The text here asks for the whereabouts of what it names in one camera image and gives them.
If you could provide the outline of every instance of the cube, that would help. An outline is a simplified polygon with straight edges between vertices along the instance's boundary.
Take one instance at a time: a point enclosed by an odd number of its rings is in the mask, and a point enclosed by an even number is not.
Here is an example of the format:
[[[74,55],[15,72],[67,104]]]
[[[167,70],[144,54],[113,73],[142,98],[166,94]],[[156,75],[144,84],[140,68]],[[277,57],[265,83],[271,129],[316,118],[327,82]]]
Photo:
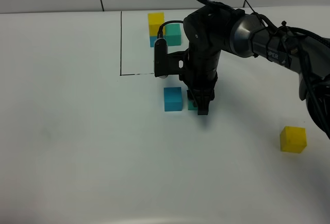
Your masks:
[[[284,127],[280,134],[280,149],[283,152],[301,153],[307,146],[306,130],[299,127]]]
[[[182,107],[181,88],[164,88],[164,110],[166,112],[182,111]]]
[[[181,45],[181,29],[180,24],[167,24],[165,25],[167,46]]]
[[[150,47],[155,47],[157,36],[150,36]]]
[[[192,101],[188,100],[188,110],[189,111],[196,111],[196,110],[198,110],[198,107],[194,107]]]
[[[157,36],[161,24],[164,23],[164,13],[149,13],[149,36]],[[163,28],[163,35],[166,34],[166,29]]]

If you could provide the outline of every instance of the white table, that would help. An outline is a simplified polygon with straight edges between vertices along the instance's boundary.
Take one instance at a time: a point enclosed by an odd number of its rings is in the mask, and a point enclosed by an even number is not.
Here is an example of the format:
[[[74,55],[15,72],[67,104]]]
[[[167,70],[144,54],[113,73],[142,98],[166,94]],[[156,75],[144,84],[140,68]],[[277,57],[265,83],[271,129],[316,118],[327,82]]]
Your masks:
[[[330,35],[328,7],[257,11]],[[330,141],[298,76],[222,53],[210,114],[197,116],[177,77],[149,74],[147,13],[122,13],[122,55],[119,12],[0,15],[0,220],[328,223]],[[163,111],[169,86],[183,88],[182,112]],[[285,125],[306,128],[302,154],[280,152]]]

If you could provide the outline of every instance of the yellow cube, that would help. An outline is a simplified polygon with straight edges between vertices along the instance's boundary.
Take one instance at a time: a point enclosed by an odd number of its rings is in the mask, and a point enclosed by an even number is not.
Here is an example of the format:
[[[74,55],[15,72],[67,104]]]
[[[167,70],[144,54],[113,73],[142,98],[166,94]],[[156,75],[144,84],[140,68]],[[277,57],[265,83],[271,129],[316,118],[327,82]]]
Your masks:
[[[306,130],[299,127],[284,127],[280,134],[280,150],[301,153],[307,146]]]
[[[149,13],[149,36],[157,36],[159,27],[164,23],[164,13]],[[165,27],[163,28],[163,35],[166,34]]]

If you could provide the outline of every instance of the block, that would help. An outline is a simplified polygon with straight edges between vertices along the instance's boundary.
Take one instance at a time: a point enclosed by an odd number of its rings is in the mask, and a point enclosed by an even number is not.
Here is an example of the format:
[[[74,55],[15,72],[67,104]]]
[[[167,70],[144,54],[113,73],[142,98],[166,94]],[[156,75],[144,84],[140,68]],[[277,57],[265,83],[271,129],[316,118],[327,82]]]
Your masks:
[[[182,111],[182,107],[181,88],[164,88],[164,110],[166,112]]]
[[[150,36],[150,47],[155,47],[157,36]]]
[[[166,28],[166,39],[167,46],[181,45],[181,29],[180,24],[167,24]]]
[[[159,27],[164,23],[164,13],[149,13],[149,36],[157,36]],[[166,34],[166,28],[163,28],[163,35]]]
[[[196,111],[196,110],[198,110],[198,107],[194,107],[192,101],[188,100],[188,110],[189,111]]]
[[[306,130],[299,127],[284,127],[280,134],[280,149],[283,152],[301,153],[307,146]]]

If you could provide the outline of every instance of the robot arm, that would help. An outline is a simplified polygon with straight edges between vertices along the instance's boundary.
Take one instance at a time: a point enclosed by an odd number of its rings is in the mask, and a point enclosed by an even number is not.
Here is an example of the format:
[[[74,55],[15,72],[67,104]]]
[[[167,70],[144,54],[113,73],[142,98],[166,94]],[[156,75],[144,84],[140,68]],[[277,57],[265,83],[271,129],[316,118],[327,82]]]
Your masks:
[[[221,50],[244,58],[265,57],[299,74],[299,97],[306,99],[312,119],[330,136],[330,41],[287,27],[285,22],[277,28],[255,12],[245,14],[223,3],[198,1],[205,6],[183,21],[189,40],[186,51],[168,54],[160,27],[155,43],[155,77],[179,75],[188,86],[188,99],[198,107],[198,115],[207,115],[215,97]]]

